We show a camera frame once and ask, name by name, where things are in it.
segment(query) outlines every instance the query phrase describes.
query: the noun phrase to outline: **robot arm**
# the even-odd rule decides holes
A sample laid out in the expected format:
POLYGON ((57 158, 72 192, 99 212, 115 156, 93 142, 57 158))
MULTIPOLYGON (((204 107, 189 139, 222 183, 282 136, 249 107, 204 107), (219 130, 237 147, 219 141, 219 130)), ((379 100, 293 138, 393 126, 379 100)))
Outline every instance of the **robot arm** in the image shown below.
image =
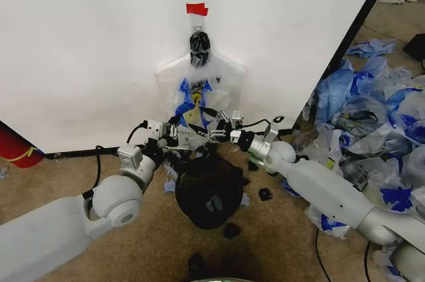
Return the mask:
POLYGON ((250 153, 268 172, 285 176, 300 196, 327 217, 349 225, 368 240, 388 246, 402 238, 390 260, 409 281, 425 281, 425 223, 411 214, 372 205, 350 182, 316 161, 296 162, 292 146, 273 141, 277 130, 274 123, 264 137, 235 130, 230 142, 250 153))
POLYGON ((131 223, 157 168, 158 151, 152 146, 143 154, 136 146, 120 147, 121 175, 1 225, 0 281, 35 281, 82 253, 92 240, 131 223), (90 199, 96 220, 90 219, 90 199))

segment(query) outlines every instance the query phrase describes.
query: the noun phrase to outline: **black baseboard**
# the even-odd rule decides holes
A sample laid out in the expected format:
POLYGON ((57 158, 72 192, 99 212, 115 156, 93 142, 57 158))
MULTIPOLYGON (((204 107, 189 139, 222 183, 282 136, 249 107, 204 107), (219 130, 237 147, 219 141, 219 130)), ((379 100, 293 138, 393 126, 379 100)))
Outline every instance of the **black baseboard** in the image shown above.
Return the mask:
POLYGON ((44 154, 44 157, 47 159, 61 159, 61 158, 75 158, 75 157, 87 157, 94 156, 96 153, 99 155, 110 155, 116 154, 118 147, 108 147, 102 149, 89 149, 86 151, 65 151, 62 153, 51 153, 44 154))

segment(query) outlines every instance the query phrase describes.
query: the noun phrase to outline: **brown carpet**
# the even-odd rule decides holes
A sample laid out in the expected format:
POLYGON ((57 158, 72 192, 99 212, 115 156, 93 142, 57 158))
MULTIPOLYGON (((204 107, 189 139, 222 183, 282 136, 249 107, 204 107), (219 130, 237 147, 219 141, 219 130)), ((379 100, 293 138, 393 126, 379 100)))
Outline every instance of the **brown carpet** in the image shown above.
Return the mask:
MULTIPOLYGON (((181 281, 187 260, 195 252, 217 276, 255 281, 325 281, 314 253, 314 228, 303 210, 307 202, 282 191, 278 180, 264 171, 248 172, 248 155, 230 145, 219 153, 244 168, 251 183, 245 187, 251 206, 241 206, 229 221, 242 233, 223 238, 223 227, 201 230, 180 211, 175 197, 163 193, 164 170, 159 169, 145 196, 139 218, 93 242, 76 259, 42 281, 181 281), (269 188, 273 199, 262 202, 258 190, 269 188)), ((102 178, 118 172, 118 159, 102 156, 102 178)), ((78 195, 96 176, 94 157, 44 160, 31 169, 11 165, 0 182, 0 222, 62 196, 78 195)), ((351 232, 345 241, 319 236, 319 251, 333 281, 364 281, 365 240, 351 232)), ((373 281, 381 281, 371 263, 373 281)))

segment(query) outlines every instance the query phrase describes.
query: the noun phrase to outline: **white wall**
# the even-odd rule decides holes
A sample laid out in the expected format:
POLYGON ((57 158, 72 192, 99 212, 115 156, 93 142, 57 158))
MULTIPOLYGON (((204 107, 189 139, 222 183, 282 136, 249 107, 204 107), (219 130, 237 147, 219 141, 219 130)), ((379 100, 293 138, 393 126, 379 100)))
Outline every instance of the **white wall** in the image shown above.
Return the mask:
POLYGON ((0 119, 51 153, 164 118, 154 71, 188 49, 186 2, 248 71, 245 121, 291 127, 364 0, 0 0, 0 119))

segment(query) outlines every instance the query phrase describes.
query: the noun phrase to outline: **robotic hand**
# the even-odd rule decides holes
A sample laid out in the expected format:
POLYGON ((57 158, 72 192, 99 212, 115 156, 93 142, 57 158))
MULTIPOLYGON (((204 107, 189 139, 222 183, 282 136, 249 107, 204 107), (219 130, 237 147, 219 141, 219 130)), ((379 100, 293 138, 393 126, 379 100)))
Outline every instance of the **robotic hand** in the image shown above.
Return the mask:
MULTIPOLYGON (((269 124, 260 136, 242 129, 239 111, 229 119, 221 111, 203 110, 216 117, 218 124, 214 131, 191 126, 199 135, 210 142, 237 144, 269 173, 284 175, 289 185, 322 213, 353 227, 372 242, 389 245, 402 238, 391 261, 410 281, 425 281, 423 221, 374 207, 344 178, 315 161, 297 160, 289 144, 274 141, 277 124, 269 124)), ((1 225, 0 282, 35 281, 82 253, 92 240, 131 223, 139 214, 155 169, 162 163, 163 151, 178 147, 178 121, 176 116, 167 123, 144 122, 149 135, 145 148, 127 144, 118 149, 120 175, 1 225), (90 203, 97 219, 90 218, 90 203)))

